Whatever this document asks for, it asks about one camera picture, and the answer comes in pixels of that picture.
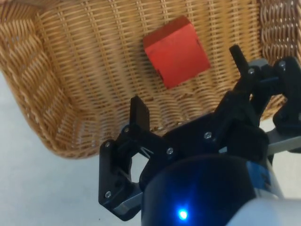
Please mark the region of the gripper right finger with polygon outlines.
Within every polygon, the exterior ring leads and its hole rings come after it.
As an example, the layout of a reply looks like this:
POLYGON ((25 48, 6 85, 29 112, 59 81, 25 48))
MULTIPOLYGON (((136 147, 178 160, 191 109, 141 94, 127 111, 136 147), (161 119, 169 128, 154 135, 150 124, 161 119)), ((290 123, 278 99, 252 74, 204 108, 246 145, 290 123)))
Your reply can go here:
POLYGON ((287 56, 273 65, 250 65, 238 45, 230 53, 240 73, 233 90, 228 91, 206 126, 204 139, 220 142, 236 123, 257 128, 270 99, 283 95, 286 102, 273 116, 283 135, 301 133, 301 67, 287 56))

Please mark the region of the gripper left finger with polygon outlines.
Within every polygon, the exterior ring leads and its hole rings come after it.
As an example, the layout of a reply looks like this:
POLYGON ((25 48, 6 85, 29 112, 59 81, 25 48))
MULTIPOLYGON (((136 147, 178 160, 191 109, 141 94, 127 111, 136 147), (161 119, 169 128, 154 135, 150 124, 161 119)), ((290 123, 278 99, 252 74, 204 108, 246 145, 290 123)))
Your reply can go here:
POLYGON ((141 205, 147 184, 165 168, 176 149, 164 138, 150 131, 150 111, 138 97, 131 98, 129 124, 116 140, 100 147, 99 203, 111 212, 128 212, 141 205), (146 157, 138 183, 131 179, 132 158, 146 157))

